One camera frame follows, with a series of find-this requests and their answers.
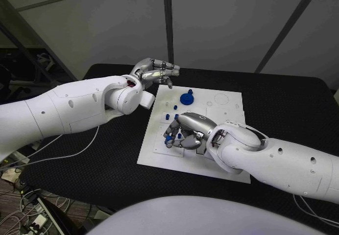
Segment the black table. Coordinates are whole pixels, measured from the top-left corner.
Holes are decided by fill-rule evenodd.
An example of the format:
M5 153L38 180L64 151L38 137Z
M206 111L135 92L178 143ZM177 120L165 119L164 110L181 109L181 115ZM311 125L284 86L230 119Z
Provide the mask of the black table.
M85 79L128 74L132 66L96 64ZM318 78L181 69L177 86L242 93L246 124L271 138L302 144L339 156L339 106ZM147 90L155 95L158 85ZM242 184L183 172L137 165L151 110L141 107L100 126L96 139L76 157L25 167L21 180L31 186L86 203L119 209L145 199L194 195L259 207L334 234L321 221L294 205L292 196L259 183ZM96 129L64 135L33 161L76 153ZM339 206L307 200L318 215L339 220Z

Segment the hole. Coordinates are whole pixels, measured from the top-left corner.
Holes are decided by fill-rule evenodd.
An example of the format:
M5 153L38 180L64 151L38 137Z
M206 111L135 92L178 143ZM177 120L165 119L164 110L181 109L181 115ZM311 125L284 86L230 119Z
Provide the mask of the hole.
M72 108L72 107L73 107L73 102L72 102L72 100L67 101L67 104L69 104L69 107Z
M92 98L93 98L93 101L96 102L98 99L96 99L96 95L95 94L92 94Z
M311 164L315 164L315 159L313 157L310 158L310 162Z

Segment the white board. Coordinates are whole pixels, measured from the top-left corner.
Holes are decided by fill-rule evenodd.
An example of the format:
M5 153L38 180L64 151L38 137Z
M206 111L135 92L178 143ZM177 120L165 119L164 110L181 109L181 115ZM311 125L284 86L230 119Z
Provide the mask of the white board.
M187 93L188 89L193 90L194 102L183 105L180 95ZM214 161L204 158L203 154L197 154L196 150L165 147L163 137L165 128L174 120L174 114L184 112L206 116L216 124L223 123L227 119L245 124L240 93L176 86L170 90L167 86L160 85L137 164L249 184L248 172L232 175Z

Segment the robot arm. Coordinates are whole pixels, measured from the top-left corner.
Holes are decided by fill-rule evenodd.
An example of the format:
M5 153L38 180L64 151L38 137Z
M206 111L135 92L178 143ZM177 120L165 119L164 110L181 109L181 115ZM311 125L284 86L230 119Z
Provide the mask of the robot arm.
M196 119L187 118L180 125L191 123ZM339 157L278 139L259 140L253 132L232 121L207 132L201 132L207 136L204 157L229 173L239 174L245 170L279 190L339 203Z
M151 82L167 84L180 67L141 60L128 75L66 83L37 97L0 106L0 161L21 146L49 136L86 131L128 115L138 105L150 109Z

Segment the floor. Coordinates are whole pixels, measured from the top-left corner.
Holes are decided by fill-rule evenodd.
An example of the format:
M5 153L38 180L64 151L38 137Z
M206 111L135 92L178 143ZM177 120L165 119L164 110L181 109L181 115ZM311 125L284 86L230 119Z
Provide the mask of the floor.
M47 198L47 200L53 203L56 202L56 199L57 199L56 197ZM63 201L64 201L64 198L60 198L57 204L60 204ZM18 191L15 190L13 192L13 185L10 185L7 181L0 180L0 221L11 212L18 210L18 202L20 202ZM33 207L31 205L27 205L24 211L27 212L31 209L31 207ZM82 225L85 218L86 218L88 212L89 212L88 217L93 218L96 211L98 211L98 208L95 206L90 206L90 212L89 212L89 204L75 201L70 205L69 210L67 210L67 216L69 216L70 220L73 221L73 223L76 224L76 226L79 227ZM18 218L21 218L23 214L17 213L14 215ZM14 218L13 218L13 219L8 219L0 225L0 235L2 235L7 232L7 230L15 224L15 222L17 222L17 220L14 220ZM51 225L50 229L47 230L46 234L49 234L49 235L57 234L57 231L56 231L53 225Z

